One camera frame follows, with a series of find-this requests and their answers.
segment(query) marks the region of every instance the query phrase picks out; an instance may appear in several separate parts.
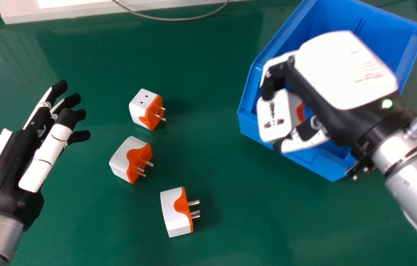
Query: green table surface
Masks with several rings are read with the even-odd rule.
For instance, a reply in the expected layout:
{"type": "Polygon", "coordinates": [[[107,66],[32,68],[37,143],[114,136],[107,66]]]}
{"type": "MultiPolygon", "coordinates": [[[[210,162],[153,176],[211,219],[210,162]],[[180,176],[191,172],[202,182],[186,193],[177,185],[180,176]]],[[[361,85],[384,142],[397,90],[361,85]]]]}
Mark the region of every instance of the green table surface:
{"type": "MultiPolygon", "coordinates": [[[[417,21],[417,1],[371,0],[417,21]]],[[[241,135],[237,107],[256,55],[300,1],[230,3],[205,20],[130,14],[22,25],[0,19],[0,131],[20,129],[51,84],[82,94],[90,130],[42,189],[45,206],[15,256],[20,266],[417,265],[417,234],[378,173],[331,183],[241,135]],[[136,126],[140,88],[163,96],[166,123],[136,126]],[[128,137],[155,163],[130,185],[108,166],[128,137]],[[159,192],[200,199],[195,232],[170,239],[159,192]]],[[[152,11],[181,16],[215,6],[152,11]]],[[[417,110],[417,60],[405,99],[417,110]]]]}

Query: white and orange plug adapter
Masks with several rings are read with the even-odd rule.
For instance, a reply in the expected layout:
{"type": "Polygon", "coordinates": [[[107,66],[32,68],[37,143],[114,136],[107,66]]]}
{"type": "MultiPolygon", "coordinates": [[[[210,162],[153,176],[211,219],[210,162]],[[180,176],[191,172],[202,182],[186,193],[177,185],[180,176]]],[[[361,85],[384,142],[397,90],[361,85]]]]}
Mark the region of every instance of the white and orange plug adapter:
{"type": "Polygon", "coordinates": [[[141,175],[146,177],[145,167],[153,166],[151,146],[135,137],[127,138],[114,153],[110,162],[112,172],[121,179],[135,183],[141,175]]]}
{"type": "Polygon", "coordinates": [[[146,89],[140,89],[128,107],[133,122],[149,130],[154,130],[160,121],[166,121],[163,98],[146,89]]]}
{"type": "Polygon", "coordinates": [[[189,210],[189,206],[197,205],[199,200],[187,201],[184,187],[177,187],[161,192],[161,209],[164,223],[170,238],[192,233],[192,219],[200,217],[200,211],[189,210]]]}

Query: robotic arm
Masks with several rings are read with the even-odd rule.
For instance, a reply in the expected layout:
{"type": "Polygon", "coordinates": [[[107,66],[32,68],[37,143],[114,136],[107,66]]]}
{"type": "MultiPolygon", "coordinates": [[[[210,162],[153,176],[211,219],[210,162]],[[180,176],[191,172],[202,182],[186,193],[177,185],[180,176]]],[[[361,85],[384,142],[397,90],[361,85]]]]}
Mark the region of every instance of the robotic arm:
{"type": "Polygon", "coordinates": [[[257,103],[259,134],[280,153],[328,139],[352,147],[357,164],[346,174],[378,169],[417,230],[417,115],[397,87],[392,71],[353,33],[320,35],[266,63],[257,103]],[[293,98],[315,116],[299,121],[293,98]],[[282,123],[272,119],[275,112],[283,113],[282,123]]]}
{"type": "Polygon", "coordinates": [[[73,132],[86,116],[83,109],[70,109],[80,103],[79,94],[55,105],[66,90],[65,81],[53,85],[22,130],[1,132],[0,266],[12,261],[21,236],[38,218],[44,204],[40,189],[57,158],[71,143],[90,138],[89,131],[73,132]]]}

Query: gray cable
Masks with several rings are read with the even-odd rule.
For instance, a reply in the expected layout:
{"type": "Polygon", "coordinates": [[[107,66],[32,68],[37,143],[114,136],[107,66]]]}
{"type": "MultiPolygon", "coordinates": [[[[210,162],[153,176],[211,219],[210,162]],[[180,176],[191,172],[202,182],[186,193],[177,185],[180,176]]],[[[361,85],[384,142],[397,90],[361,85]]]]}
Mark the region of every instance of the gray cable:
{"type": "Polygon", "coordinates": [[[220,10],[222,10],[230,2],[230,0],[227,0],[222,6],[220,6],[216,10],[213,10],[212,12],[207,13],[205,15],[201,15],[201,16],[197,16],[197,17],[175,17],[175,18],[169,18],[169,17],[154,17],[154,16],[150,16],[150,15],[141,14],[141,13],[136,12],[136,11],[133,11],[133,10],[129,9],[128,7],[124,6],[123,4],[119,3],[118,0],[112,0],[112,2],[116,3],[121,8],[123,8],[124,10],[128,11],[129,13],[131,13],[133,15],[137,15],[137,16],[140,16],[140,17],[149,18],[150,20],[188,21],[188,20],[200,20],[201,18],[210,17],[211,15],[215,15],[215,14],[219,13],[220,10]]]}

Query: blue plastic bin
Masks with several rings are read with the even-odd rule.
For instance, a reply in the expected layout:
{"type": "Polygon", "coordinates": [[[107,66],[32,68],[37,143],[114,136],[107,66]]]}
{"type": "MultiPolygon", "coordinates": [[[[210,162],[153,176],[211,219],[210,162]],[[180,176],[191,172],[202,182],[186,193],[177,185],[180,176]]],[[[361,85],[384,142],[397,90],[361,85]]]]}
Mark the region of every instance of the blue plastic bin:
{"type": "MultiPolygon", "coordinates": [[[[238,120],[241,132],[272,150],[259,138],[256,101],[259,82],[267,60],[297,50],[317,35],[351,30],[396,74],[402,93],[417,57],[417,23],[356,0],[304,0],[253,62],[248,74],[238,120]]],[[[312,116],[305,108],[305,117],[312,116]]],[[[283,156],[322,177],[336,181],[355,163],[350,148],[331,141],[320,146],[283,156]]]]}

